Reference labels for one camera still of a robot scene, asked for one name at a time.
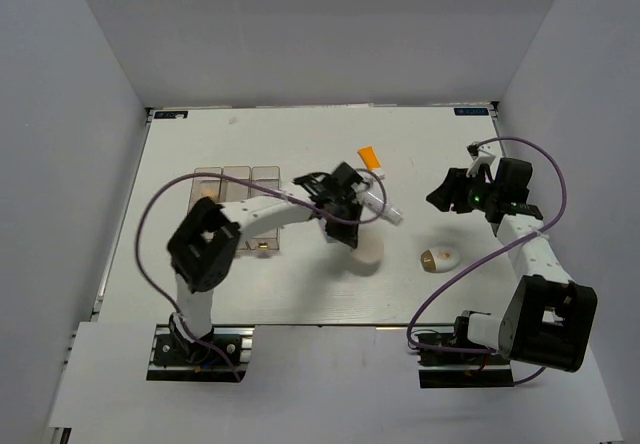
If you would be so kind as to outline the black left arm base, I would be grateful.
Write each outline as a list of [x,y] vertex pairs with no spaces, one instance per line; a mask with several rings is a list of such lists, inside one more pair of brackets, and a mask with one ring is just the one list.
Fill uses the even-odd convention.
[[147,381],[239,383],[253,346],[252,327],[213,327],[203,340],[220,352],[174,334],[171,324],[158,325],[147,367]]

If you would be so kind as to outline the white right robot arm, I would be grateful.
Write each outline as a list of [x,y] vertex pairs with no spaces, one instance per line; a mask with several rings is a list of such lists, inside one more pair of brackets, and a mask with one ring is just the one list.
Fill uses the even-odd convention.
[[530,163],[503,158],[494,176],[486,163],[473,171],[451,168],[427,195],[442,212],[482,212],[518,280],[503,314],[463,312],[446,344],[466,363],[495,351],[506,360],[575,372],[584,360],[598,299],[556,258],[541,211],[527,201],[532,175]]

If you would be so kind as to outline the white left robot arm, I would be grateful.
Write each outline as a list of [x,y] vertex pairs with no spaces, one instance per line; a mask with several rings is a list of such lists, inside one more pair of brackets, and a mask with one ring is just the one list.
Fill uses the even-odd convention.
[[213,290],[229,274],[241,246],[287,225],[322,218],[329,238],[355,249],[363,211],[358,193],[365,188],[365,179],[343,162],[330,174],[300,176],[281,189],[262,186],[258,195],[242,201],[199,199],[167,245],[178,288],[173,319],[181,333],[180,355],[191,363],[209,356]]

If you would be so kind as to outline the white egg bottle gold cap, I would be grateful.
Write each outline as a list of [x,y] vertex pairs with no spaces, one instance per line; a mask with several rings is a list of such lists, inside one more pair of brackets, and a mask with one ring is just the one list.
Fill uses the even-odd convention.
[[459,265],[460,254],[450,246],[432,246],[421,254],[420,263],[425,272],[446,273]]

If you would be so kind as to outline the orange tube white cap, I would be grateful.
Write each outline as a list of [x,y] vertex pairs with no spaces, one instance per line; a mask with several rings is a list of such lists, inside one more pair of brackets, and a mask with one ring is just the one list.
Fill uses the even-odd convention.
[[357,151],[364,167],[375,174],[381,180],[384,180],[386,174],[372,146],[360,148]]

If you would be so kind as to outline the beige gourd makeup sponge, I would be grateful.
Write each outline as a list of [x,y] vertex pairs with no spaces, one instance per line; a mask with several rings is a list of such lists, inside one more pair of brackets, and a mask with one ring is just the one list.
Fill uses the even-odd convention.
[[202,188],[199,194],[200,198],[209,198],[213,202],[218,202],[218,191],[213,188]]

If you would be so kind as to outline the white spray bottle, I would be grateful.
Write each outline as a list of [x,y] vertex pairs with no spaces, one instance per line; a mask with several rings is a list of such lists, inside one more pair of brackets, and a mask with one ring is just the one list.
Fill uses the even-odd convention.
[[394,226],[398,226],[402,223],[402,212],[389,200],[384,200],[383,198],[376,196],[370,190],[360,191],[357,198],[360,204],[379,218]]

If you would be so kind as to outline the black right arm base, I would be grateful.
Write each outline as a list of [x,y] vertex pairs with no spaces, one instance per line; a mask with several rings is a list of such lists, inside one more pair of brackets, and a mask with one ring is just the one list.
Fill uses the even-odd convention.
[[499,355],[444,353],[416,348],[422,389],[510,388],[511,364]]

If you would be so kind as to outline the round beige powder puff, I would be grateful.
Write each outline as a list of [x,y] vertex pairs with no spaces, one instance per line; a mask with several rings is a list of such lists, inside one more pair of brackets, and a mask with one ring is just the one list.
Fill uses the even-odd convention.
[[350,270],[357,275],[368,276],[378,271],[384,258],[383,239],[375,234],[364,235],[358,247],[350,252]]

